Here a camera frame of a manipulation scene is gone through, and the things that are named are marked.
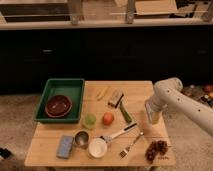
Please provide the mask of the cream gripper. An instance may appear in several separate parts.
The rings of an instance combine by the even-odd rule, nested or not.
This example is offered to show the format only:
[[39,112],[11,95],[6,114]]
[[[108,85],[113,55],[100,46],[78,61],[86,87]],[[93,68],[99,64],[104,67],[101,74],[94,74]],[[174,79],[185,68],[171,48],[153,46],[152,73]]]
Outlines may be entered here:
[[160,119],[160,112],[162,111],[162,106],[159,104],[152,103],[150,101],[146,101],[145,108],[149,123],[152,125],[157,124]]

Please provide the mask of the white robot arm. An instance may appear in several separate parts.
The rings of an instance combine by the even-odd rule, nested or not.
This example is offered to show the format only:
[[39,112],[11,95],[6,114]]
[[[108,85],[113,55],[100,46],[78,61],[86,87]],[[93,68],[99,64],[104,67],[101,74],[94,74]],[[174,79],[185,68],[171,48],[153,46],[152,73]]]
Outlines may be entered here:
[[185,96],[182,89],[183,84],[176,77],[154,84],[153,95],[145,101],[149,123],[157,124],[163,108],[172,105],[213,137],[213,109]]

